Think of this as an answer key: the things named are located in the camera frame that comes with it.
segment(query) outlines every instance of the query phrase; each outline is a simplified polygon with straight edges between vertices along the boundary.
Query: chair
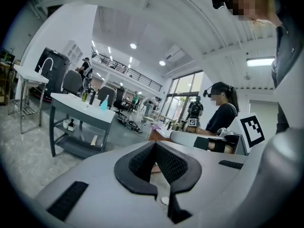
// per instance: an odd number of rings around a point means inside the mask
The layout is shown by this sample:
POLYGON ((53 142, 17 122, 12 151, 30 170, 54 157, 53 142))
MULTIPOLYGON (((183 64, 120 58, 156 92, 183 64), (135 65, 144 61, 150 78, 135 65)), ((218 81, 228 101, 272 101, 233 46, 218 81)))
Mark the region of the chair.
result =
POLYGON ((113 103, 113 106, 115 106, 118 109, 118 115, 123 115, 121 113, 122 110, 128 110, 128 107, 125 105, 122 105, 123 102, 123 96, 124 96, 124 88, 120 87, 119 89, 117 89, 117 96, 116 96, 116 100, 113 103))
POLYGON ((77 92, 82 86, 81 75, 75 71, 68 71, 65 78, 63 79, 62 88, 68 93, 77 95, 77 92))
POLYGON ((100 102, 102 103, 105 99, 106 96, 109 95, 108 98, 108 107, 109 109, 111 109, 113 100, 114 100, 114 96, 115 96, 115 91, 109 87, 102 87, 101 89, 98 90, 98 100, 100 100, 100 102))

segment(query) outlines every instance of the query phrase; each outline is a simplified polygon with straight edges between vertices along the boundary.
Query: recessed light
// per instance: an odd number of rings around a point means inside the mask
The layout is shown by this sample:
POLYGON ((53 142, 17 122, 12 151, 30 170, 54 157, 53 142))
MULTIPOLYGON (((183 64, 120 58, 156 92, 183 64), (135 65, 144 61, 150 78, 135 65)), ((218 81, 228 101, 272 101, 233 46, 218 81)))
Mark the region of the recessed light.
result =
POLYGON ((275 57, 260 57, 260 58, 250 58, 247 59, 248 67, 256 67, 256 66, 271 66, 275 57))
POLYGON ((131 47, 132 49, 136 49, 136 48, 137 48, 137 46, 136 46, 134 43, 131 43, 131 44, 130 44, 130 47, 131 47))

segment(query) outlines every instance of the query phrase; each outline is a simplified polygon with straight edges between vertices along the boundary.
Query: concrete floor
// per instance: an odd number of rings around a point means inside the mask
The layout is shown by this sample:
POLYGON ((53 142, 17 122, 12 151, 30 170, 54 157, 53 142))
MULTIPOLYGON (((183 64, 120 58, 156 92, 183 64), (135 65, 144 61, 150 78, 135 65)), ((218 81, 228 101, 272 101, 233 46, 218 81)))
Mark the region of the concrete floor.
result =
MULTIPOLYGON (((48 112, 49 105, 44 103, 42 117, 42 126, 20 134, 19 114, 7 114, 7 106, 0 106, 0 159, 11 182, 21 192, 29 197, 35 197, 47 184, 62 173, 73 168, 82 159, 63 151, 56 146, 56 156, 52 157, 49 145, 48 135, 48 112)), ((33 128, 37 124, 38 116, 27 116, 23 121, 24 129, 33 128)), ((83 125, 84 132, 90 132, 94 135, 98 130, 83 125)), ((111 151, 125 146, 144 142, 147 140, 146 133, 138 134, 125 129, 125 126, 118 122, 115 115, 108 135, 105 151, 111 151)), ((151 183, 157 186, 159 196, 168 196, 170 186, 161 173, 151 175, 151 183)), ((164 211, 166 206, 160 204, 164 211)))

